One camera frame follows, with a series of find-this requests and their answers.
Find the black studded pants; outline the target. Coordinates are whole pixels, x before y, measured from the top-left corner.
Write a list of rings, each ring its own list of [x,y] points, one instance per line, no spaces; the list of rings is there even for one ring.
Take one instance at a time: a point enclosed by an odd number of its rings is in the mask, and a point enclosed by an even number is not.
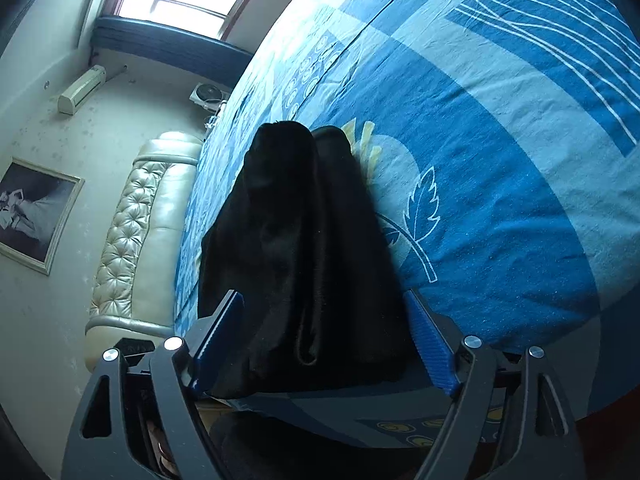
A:
[[[396,382],[413,359],[386,239],[339,128],[258,128],[202,241],[200,315],[229,290],[244,306],[217,398]]]

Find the cream tufted leather headboard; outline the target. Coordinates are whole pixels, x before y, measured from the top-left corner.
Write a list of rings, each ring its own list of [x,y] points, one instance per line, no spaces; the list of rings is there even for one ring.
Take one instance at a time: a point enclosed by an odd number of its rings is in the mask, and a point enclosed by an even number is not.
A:
[[[123,339],[157,344],[175,333],[178,253],[202,147],[196,136],[168,131],[132,162],[93,281],[88,370]]]

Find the framed wedding photo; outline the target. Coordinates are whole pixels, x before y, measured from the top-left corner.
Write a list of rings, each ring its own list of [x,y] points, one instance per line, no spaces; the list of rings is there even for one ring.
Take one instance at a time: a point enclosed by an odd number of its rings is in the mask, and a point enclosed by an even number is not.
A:
[[[84,183],[12,157],[1,173],[1,255],[48,275]]]

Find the white desk fan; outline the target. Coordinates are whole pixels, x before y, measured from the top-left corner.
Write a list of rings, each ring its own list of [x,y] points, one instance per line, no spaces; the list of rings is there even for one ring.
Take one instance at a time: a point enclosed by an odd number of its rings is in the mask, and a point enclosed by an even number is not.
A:
[[[189,100],[210,114],[217,115],[227,103],[230,93],[216,84],[197,84],[190,94]]]

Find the blue patterned bed sheet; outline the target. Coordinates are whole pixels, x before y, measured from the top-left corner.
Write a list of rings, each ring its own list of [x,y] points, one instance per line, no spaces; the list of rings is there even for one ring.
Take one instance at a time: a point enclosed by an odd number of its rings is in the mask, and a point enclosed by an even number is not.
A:
[[[540,347],[576,418],[638,387],[639,45],[612,0],[293,0],[204,144],[179,334],[216,309],[198,312],[202,241],[275,122],[345,133],[404,305],[413,290],[457,326],[456,396],[465,337]],[[396,382],[199,393],[351,445],[427,448],[453,398],[410,340]]]

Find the dark blue left curtain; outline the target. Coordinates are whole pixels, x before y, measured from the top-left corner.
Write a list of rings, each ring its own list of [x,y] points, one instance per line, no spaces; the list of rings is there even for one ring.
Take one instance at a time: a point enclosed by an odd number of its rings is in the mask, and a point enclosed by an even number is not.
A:
[[[100,16],[91,45],[164,63],[206,79],[234,87],[253,58],[250,52],[226,42],[148,21]]]

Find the white wall air conditioner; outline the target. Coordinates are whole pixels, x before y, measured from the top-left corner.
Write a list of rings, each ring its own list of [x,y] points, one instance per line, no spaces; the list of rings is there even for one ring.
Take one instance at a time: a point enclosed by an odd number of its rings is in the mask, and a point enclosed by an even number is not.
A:
[[[58,112],[73,116],[106,83],[106,69],[93,65],[58,97]]]

